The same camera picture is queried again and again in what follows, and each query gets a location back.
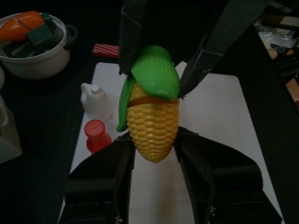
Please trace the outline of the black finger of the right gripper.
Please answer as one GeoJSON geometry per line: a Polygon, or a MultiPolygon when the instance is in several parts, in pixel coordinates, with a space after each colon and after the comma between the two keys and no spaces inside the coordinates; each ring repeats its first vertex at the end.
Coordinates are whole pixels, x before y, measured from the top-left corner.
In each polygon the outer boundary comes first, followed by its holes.
{"type": "Polygon", "coordinates": [[[198,51],[185,68],[181,79],[181,98],[198,87],[231,45],[258,20],[267,5],[269,0],[229,0],[218,23],[203,38],[198,51]]]}
{"type": "Polygon", "coordinates": [[[151,0],[125,0],[119,30],[119,68],[129,74],[139,52],[143,23],[151,0]]]}

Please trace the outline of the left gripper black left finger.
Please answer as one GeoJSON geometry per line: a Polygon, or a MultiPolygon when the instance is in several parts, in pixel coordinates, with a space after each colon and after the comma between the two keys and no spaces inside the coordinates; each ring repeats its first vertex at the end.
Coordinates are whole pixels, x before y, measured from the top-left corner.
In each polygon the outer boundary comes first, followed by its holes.
{"type": "Polygon", "coordinates": [[[129,134],[71,172],[59,224],[129,224],[135,146],[129,134]]]}

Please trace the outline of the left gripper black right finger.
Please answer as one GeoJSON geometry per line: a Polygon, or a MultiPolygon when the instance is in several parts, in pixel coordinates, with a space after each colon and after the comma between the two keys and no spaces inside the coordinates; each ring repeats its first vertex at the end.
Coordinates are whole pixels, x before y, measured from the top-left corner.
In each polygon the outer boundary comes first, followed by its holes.
{"type": "Polygon", "coordinates": [[[282,224],[249,156],[186,128],[179,128],[174,148],[195,224],[282,224]]]}

